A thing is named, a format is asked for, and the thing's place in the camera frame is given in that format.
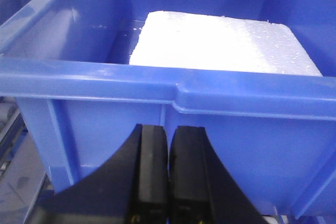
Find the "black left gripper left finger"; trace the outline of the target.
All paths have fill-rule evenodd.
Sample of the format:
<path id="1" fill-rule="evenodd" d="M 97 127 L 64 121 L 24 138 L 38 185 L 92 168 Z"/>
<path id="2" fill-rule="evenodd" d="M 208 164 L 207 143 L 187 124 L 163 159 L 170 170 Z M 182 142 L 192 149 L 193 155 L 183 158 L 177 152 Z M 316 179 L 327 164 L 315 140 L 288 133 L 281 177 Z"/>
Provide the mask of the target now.
<path id="1" fill-rule="evenodd" d="M 137 124 L 94 172 L 39 202 L 27 223 L 166 223 L 167 162 L 164 128 Z"/>

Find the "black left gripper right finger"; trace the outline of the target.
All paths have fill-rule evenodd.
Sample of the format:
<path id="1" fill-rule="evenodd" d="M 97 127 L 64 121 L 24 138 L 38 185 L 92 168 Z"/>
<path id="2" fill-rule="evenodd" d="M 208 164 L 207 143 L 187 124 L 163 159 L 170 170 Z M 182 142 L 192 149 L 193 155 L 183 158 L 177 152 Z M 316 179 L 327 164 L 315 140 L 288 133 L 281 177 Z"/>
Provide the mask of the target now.
<path id="1" fill-rule="evenodd" d="M 170 150 L 170 223 L 266 223 L 203 127 L 178 126 Z"/>

